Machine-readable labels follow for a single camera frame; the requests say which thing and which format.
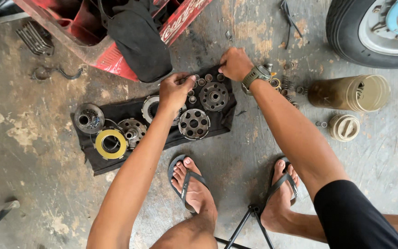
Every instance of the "hand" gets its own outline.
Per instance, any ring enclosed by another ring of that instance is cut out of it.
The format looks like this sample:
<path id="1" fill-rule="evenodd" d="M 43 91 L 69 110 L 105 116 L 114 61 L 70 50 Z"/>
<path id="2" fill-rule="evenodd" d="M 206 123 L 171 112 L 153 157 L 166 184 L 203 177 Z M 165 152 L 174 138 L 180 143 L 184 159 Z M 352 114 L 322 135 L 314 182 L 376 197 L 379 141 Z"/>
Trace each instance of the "hand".
<path id="1" fill-rule="evenodd" d="M 229 48 L 221 57 L 219 73 L 234 81 L 242 81 L 254 67 L 244 48 Z"/>
<path id="2" fill-rule="evenodd" d="M 193 89 L 196 81 L 196 76 L 192 75 L 181 84 L 180 80 L 188 75 L 189 73 L 175 73 L 161 82 L 158 113 L 159 111 L 167 111 L 173 114 L 173 119 L 177 117 L 179 109 L 182 108 L 185 100 L 187 100 L 187 93 Z"/>

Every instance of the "flip-flop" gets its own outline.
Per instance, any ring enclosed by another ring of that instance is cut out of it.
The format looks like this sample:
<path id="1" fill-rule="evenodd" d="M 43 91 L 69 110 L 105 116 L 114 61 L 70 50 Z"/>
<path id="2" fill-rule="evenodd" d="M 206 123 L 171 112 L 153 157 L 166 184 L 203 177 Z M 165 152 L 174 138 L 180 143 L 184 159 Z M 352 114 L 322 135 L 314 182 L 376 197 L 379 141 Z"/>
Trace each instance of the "flip-flop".
<path id="1" fill-rule="evenodd" d="M 199 175 L 199 174 L 197 174 L 197 173 L 194 173 L 194 172 L 190 171 L 187 167 L 185 167 L 186 170 L 187 170 L 187 173 L 185 174 L 184 184 L 183 184 L 183 186 L 182 186 L 182 194 L 179 193 L 179 191 L 173 186 L 173 183 L 171 182 L 171 180 L 174 178 L 174 177 L 173 177 L 173 172 L 174 172 L 174 167 L 176 166 L 176 163 L 177 163 L 177 162 L 182 162 L 182 163 L 184 163 L 185 157 L 187 157 L 187 155 L 180 155 L 180 156 L 177 156 L 177 157 L 174 158 L 174 160 L 171 162 L 171 164 L 170 164 L 170 166 L 169 166 L 169 169 L 168 169 L 169 183 L 170 183 L 170 185 L 172 186 L 172 188 L 174 189 L 174 192 L 176 192 L 176 194 L 179 196 L 179 198 L 180 198 L 180 199 L 182 200 L 182 202 L 184 203 L 185 208 L 186 208 L 188 211 L 192 212 L 192 213 L 196 213 L 195 209 L 194 209 L 190 204 L 188 204 L 188 203 L 185 201 L 185 196 L 187 195 L 188 184 L 190 183 L 190 177 L 194 177 L 194 178 L 196 178 L 200 183 L 202 183 L 205 187 L 207 187 L 207 184 L 206 184 L 205 179 L 204 179 L 201 175 Z"/>
<path id="2" fill-rule="evenodd" d="M 277 161 L 279 161 L 279 160 L 284 160 L 284 161 L 285 161 L 285 168 L 284 168 L 284 171 L 282 171 L 282 173 L 285 173 L 285 174 L 284 174 L 283 176 L 281 176 L 281 177 L 279 178 L 279 180 L 277 180 L 277 181 L 276 181 L 273 185 L 271 185 L 270 188 L 268 189 L 268 194 L 267 194 L 268 198 L 267 198 L 267 201 L 265 202 L 265 206 L 267 205 L 267 203 L 268 203 L 268 201 L 270 200 L 271 196 L 280 188 L 280 186 L 281 186 L 286 180 L 288 180 L 288 182 L 289 182 L 290 185 L 291 185 L 291 189 L 293 189 L 293 192 L 294 192 L 294 198 L 290 201 L 290 202 L 291 202 L 291 206 L 293 206 L 294 203 L 296 203 L 296 200 L 297 200 L 297 196 L 298 196 L 298 193 L 297 193 L 297 186 L 296 186 L 296 183 L 294 182 L 293 178 L 291 177 L 291 175 L 287 172 L 288 166 L 291 164 L 291 162 L 288 160 L 288 158 L 287 158 L 286 156 L 281 156 L 281 157 L 279 157 L 279 158 L 276 160 L 276 162 L 274 163 L 273 170 L 272 170 L 272 173 L 271 173 L 271 179 L 270 179 L 269 182 L 271 183 L 272 180 L 273 180 L 273 177 L 274 177 L 274 167 L 275 167 Z"/>

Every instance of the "stained floor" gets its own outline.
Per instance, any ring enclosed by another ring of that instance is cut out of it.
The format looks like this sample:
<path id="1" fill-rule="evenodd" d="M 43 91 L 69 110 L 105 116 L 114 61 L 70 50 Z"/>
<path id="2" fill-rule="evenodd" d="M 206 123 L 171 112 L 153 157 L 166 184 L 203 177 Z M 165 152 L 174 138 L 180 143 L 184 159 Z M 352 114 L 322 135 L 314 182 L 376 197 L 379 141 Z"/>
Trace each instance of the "stained floor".
<path id="1" fill-rule="evenodd" d="M 170 50 L 175 71 L 195 72 L 218 63 L 229 47 L 245 47 L 255 63 L 271 62 L 281 76 L 283 65 L 298 84 L 313 80 L 381 74 L 391 85 L 388 103 L 374 113 L 318 109 L 296 96 L 301 112 L 311 121 L 328 121 L 337 113 L 355 115 L 360 134 L 348 143 L 327 137 L 346 172 L 383 213 L 398 214 L 398 70 L 379 70 L 348 63 L 334 54 L 325 37 L 329 0 L 289 1 L 304 33 L 291 34 L 283 48 L 287 26 L 278 3 L 265 0 L 214 0 L 174 42 Z M 155 84 L 131 82 L 85 65 L 58 41 L 55 55 L 32 56 L 16 36 L 20 22 L 0 24 L 0 208 L 9 197 L 21 207 L 0 223 L 0 249 L 85 248 L 91 224 L 116 171 L 93 177 L 79 148 L 69 114 L 77 105 L 97 105 L 146 96 Z M 229 31 L 233 40 L 225 33 Z M 37 83 L 29 74 L 38 65 L 61 65 L 69 74 L 83 67 L 83 75 L 67 81 L 53 75 Z M 173 155 L 188 153 L 201 167 L 218 206 L 215 235 L 228 239 L 246 212 L 266 192 L 272 161 L 280 154 L 253 98 L 233 82 L 238 101 L 233 129 L 224 135 L 165 150 L 150 191 L 136 219 L 131 248 L 150 247 L 167 229 L 190 217 L 168 184 L 166 170 Z M 315 213 L 305 186 L 292 210 Z M 269 233 L 277 248 L 328 248 L 299 237 Z M 267 248 L 250 219 L 237 243 Z"/>

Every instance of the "red crate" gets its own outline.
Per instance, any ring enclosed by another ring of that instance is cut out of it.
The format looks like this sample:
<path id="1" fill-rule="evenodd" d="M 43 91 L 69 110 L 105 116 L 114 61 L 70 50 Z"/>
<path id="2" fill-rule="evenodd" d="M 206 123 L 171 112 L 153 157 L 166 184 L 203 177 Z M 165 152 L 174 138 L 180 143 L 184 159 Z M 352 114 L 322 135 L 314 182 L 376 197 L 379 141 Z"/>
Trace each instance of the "red crate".
<path id="1" fill-rule="evenodd" d="M 90 0 L 13 0 L 35 21 L 47 29 L 56 39 L 73 51 L 88 65 L 138 81 L 114 40 L 106 36 L 100 40 L 93 32 L 101 26 L 100 20 L 88 11 Z M 160 8 L 177 0 L 154 0 Z M 212 0 L 185 0 L 159 28 L 161 39 L 170 46 L 185 28 Z M 77 11 L 74 18 L 66 18 L 66 12 Z"/>

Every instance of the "wheel rim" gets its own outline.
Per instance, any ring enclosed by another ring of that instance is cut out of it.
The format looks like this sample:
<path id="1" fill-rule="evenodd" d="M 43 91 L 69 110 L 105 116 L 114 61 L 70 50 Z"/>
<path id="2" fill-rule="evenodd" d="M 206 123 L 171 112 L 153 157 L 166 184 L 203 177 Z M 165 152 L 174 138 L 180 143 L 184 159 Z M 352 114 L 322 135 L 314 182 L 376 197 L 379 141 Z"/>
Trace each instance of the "wheel rim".
<path id="1" fill-rule="evenodd" d="M 359 39 L 373 52 L 398 56 L 398 36 L 389 31 L 385 22 L 391 6 L 392 3 L 385 0 L 377 0 L 371 5 L 360 22 Z"/>

